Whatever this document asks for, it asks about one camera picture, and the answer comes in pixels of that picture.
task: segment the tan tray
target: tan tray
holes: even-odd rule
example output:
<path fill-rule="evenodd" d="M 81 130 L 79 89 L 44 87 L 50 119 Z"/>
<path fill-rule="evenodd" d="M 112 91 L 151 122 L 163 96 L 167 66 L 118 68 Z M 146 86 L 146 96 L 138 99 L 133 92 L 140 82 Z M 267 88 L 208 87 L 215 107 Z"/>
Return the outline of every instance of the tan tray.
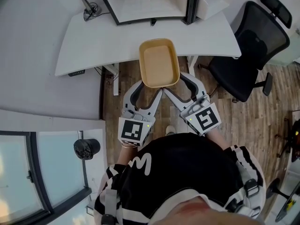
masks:
<path fill-rule="evenodd" d="M 143 83 L 150 88 L 172 86 L 180 70 L 174 44 L 166 38 L 145 41 L 140 45 L 140 69 Z"/>

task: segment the black cylindrical object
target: black cylindrical object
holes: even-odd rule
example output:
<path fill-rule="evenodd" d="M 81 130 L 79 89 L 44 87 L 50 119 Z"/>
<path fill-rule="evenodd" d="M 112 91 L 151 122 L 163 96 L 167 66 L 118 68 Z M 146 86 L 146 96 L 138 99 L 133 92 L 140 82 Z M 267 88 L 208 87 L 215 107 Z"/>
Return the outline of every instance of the black cylindrical object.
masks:
<path fill-rule="evenodd" d="M 91 160 L 100 151 L 100 143 L 96 139 L 78 139 L 74 151 L 81 160 Z"/>

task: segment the white desk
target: white desk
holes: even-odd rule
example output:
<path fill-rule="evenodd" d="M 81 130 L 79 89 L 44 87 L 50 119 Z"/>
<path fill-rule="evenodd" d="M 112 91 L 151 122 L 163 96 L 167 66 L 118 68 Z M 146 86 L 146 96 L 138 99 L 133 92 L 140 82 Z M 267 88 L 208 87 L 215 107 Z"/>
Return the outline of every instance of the white desk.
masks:
<path fill-rule="evenodd" d="M 117 26 L 110 14 L 85 22 L 75 15 L 61 45 L 55 75 L 105 66 L 116 74 L 119 62 L 138 60 L 142 42 L 155 38 L 173 41 L 178 56 L 188 56 L 189 72 L 194 73 L 197 56 L 239 57 L 240 48 L 222 12 L 208 20 L 185 25 L 180 20 L 158 20 Z M 114 83 L 117 95 L 118 79 Z"/>

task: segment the chair headrest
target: chair headrest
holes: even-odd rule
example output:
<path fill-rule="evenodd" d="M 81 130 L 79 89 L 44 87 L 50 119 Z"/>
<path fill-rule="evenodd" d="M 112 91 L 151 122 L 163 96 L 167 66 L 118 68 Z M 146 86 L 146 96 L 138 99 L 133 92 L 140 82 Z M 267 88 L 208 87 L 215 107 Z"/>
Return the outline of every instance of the chair headrest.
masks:
<path fill-rule="evenodd" d="M 278 17 L 287 28 L 291 28 L 292 15 L 279 0 L 261 0 L 261 2 L 275 17 Z"/>

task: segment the white sneaker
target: white sneaker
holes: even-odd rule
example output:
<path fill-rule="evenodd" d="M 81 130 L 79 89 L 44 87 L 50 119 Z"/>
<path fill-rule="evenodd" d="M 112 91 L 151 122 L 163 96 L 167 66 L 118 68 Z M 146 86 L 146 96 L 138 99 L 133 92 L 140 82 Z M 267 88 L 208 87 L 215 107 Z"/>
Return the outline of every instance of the white sneaker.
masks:
<path fill-rule="evenodd" d="M 165 130 L 165 135 L 167 136 L 168 134 L 169 135 L 176 134 L 176 129 L 171 125 L 167 126 Z"/>

